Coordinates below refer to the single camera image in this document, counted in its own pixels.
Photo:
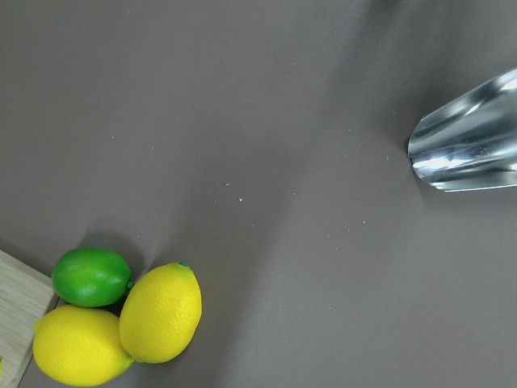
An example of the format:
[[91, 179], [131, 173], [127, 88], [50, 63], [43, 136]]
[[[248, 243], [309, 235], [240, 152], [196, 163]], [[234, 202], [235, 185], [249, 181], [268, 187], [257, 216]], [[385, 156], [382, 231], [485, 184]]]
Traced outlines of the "green lime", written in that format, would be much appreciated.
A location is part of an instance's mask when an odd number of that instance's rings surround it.
[[120, 254], [99, 247], [80, 247], [57, 261], [52, 283], [61, 299], [90, 308], [118, 302], [132, 288], [133, 278]]

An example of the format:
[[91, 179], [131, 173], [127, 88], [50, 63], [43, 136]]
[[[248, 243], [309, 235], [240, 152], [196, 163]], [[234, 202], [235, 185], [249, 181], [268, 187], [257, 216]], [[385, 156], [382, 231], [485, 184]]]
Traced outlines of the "metal ice scoop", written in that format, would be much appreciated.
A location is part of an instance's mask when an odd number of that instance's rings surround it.
[[424, 116], [407, 155], [415, 175], [444, 192], [516, 185], [516, 70]]

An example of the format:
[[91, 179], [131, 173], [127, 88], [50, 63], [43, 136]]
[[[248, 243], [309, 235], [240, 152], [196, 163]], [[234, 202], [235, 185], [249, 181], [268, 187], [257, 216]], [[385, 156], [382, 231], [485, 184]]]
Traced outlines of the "yellow lemon near board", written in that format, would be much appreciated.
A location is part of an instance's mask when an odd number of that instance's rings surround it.
[[37, 322], [32, 350], [44, 374], [69, 386], [102, 385], [134, 362], [121, 345], [116, 315], [73, 305], [60, 306]]

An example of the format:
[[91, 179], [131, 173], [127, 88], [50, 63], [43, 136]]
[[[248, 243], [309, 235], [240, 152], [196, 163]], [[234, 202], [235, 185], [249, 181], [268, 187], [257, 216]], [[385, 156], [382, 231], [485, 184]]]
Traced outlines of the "yellow lemon outer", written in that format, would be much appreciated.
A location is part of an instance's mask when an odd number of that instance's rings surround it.
[[202, 315], [202, 297], [191, 267], [173, 262], [146, 273], [120, 314], [120, 341], [137, 362], [159, 364], [182, 353]]

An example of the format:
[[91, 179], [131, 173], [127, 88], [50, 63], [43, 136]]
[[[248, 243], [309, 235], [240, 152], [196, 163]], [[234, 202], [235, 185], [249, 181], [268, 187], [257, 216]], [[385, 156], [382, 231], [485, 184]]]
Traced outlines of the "wooden cutting board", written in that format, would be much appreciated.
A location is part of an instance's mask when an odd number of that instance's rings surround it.
[[36, 323], [57, 303], [51, 279], [1, 253], [1, 386], [16, 387], [32, 358]]

